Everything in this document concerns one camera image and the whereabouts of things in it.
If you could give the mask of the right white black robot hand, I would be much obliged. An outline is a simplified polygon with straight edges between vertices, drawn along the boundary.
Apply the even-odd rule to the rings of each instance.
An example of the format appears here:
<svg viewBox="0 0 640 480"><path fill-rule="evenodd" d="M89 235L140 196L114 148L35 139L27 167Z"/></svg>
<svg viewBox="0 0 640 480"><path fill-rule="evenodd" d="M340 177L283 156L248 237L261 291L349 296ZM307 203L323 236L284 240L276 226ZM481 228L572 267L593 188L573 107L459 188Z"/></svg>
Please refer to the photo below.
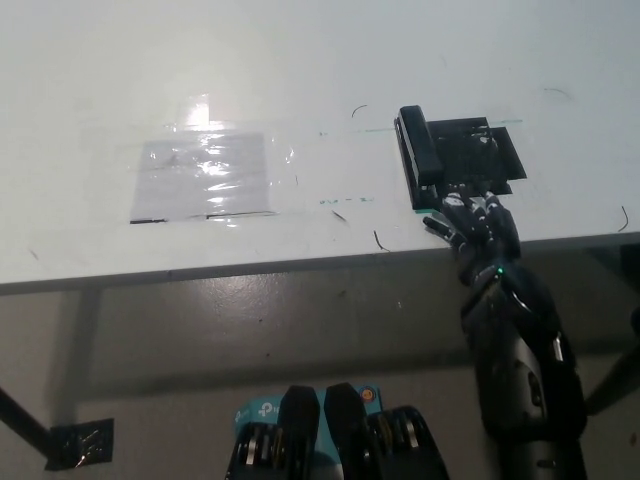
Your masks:
<svg viewBox="0 0 640 480"><path fill-rule="evenodd" d="M465 190L449 192L440 209L423 218L426 229L451 248L461 284L468 288L465 310L483 297L504 295L526 306L526 276L519 233L511 212L487 190L478 200Z"/></svg>

